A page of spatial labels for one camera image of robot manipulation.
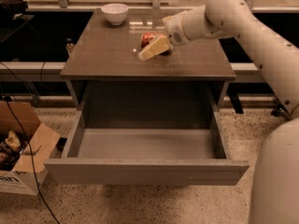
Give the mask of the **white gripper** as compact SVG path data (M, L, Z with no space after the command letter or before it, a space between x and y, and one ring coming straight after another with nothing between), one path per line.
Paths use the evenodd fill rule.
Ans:
M156 36L138 53L138 58L141 61L146 61L169 51L172 45L182 46L189 44L191 40L187 37L183 26L186 15L187 11L182 11L173 16L164 17L164 31L168 38L165 35Z

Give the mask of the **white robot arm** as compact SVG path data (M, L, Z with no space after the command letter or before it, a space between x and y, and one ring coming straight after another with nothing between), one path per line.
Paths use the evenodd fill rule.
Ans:
M146 61L198 39L234 38L291 119L263 142L254 168L249 224L299 224L299 48L259 21L245 0L206 0L163 18L164 35L139 52Z

